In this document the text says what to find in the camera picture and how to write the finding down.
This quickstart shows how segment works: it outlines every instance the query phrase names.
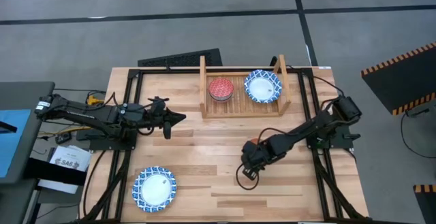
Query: wooden tray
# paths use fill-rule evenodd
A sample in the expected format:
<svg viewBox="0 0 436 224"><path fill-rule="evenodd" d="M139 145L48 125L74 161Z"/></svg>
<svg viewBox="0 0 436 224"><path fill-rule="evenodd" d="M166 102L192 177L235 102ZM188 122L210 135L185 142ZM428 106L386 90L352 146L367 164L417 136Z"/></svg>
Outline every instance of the wooden tray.
<svg viewBox="0 0 436 224"><path fill-rule="evenodd" d="M200 57L200 110L203 118L242 118L242 117L271 117L281 116L291 104L289 83L285 57L279 55L279 60L274 66L273 72L277 74L281 83L282 90L278 100L272 103L254 102L246 94L244 89L245 78L248 72L214 72L208 73L204 57ZM215 101L208 91L209 84L215 78L227 78L232 81L234 91L229 101Z"/></svg>

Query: wooden table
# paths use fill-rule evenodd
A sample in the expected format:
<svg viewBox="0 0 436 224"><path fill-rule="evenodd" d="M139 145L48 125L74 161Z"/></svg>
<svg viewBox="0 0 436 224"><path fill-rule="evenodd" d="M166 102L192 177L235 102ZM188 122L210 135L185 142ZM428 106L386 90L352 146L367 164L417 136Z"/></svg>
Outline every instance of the wooden table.
<svg viewBox="0 0 436 224"><path fill-rule="evenodd" d="M106 98L115 92L117 101L123 100L128 69L112 69ZM331 69L314 67L313 72L334 82ZM131 154L122 221L321 221L315 170L304 140L297 143L286 158L260 172L256 189L243 190L235 180L235 170L241 163L241 149L247 140L257 138L265 127L289 131L305 122L297 75L288 74L288 79L292 103L282 117L203 119L199 107L198 74L146 74L140 103L149 103L146 99L156 95L168 97L167 106L186 114L187 118L172 128L171 140L165 140L161 130L138 138L136 149ZM305 82L314 116L309 83ZM337 96L337 91L328 84L315 79L315 85L320 101ZM266 132L264 137L272 134ZM100 153L93 155L90 169ZM331 150L331 154L338 187L357 211L368 215L354 159L341 149ZM111 160L112 151L108 151L97 166L89 187L87 211L106 188ZM176 198L164 211L145 213L136 206L131 188L136 176L144 168L154 165L171 170L176 176L178 189ZM242 174L240 178L244 185L253 184ZM327 186L326 193L330 215L334 216L332 196ZM117 195L118 189L115 189L109 217L114 216Z"/></svg>

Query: white plate with blue pattern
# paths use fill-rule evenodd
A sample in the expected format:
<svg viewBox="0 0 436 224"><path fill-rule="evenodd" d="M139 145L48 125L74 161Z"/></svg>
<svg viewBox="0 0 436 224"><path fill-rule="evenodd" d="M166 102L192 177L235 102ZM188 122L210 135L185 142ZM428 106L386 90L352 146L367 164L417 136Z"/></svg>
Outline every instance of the white plate with blue pattern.
<svg viewBox="0 0 436 224"><path fill-rule="evenodd" d="M131 194L141 210L157 212L171 203L176 191L174 174L166 168L153 166L139 174Z"/></svg>
<svg viewBox="0 0 436 224"><path fill-rule="evenodd" d="M271 103L281 94L281 82L272 71L257 69L252 71L244 82L247 95L258 103Z"/></svg>

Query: red and white bowl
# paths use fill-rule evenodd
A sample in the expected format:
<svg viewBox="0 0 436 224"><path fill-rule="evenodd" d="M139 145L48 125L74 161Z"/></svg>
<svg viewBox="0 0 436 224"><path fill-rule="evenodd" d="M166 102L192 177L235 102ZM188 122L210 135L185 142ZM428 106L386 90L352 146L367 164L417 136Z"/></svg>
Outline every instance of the red and white bowl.
<svg viewBox="0 0 436 224"><path fill-rule="evenodd" d="M232 81L227 78L215 78L209 85L209 95L215 101L227 101L233 95Z"/></svg>

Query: gray floor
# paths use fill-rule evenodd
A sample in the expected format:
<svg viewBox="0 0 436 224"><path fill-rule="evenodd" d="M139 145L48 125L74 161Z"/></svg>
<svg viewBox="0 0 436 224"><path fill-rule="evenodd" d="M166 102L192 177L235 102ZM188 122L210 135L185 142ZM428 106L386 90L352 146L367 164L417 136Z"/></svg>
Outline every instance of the gray floor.
<svg viewBox="0 0 436 224"><path fill-rule="evenodd" d="M436 0L302 3L311 9L426 5ZM0 20L295 8L294 0L0 0ZM436 164L403 146L400 117L386 111L360 70L434 42L435 19L435 10L307 15L318 64L332 66L337 85L364 113L352 131L362 134L355 143L356 156L374 219L423 223L412 187L435 184ZM297 15L14 25L0 26L0 81L52 80L57 87L105 89L112 67L207 48L220 48L224 65L264 65L275 54L285 54L292 65L309 65ZM78 100L85 95L61 94ZM428 155L436 155L433 121L426 114L407 119L404 126L406 140ZM44 125L42 130L60 128ZM35 149L50 146L54 142L38 140ZM40 214L53 206L44 204ZM71 221L76 210L55 210L38 223Z"/></svg>

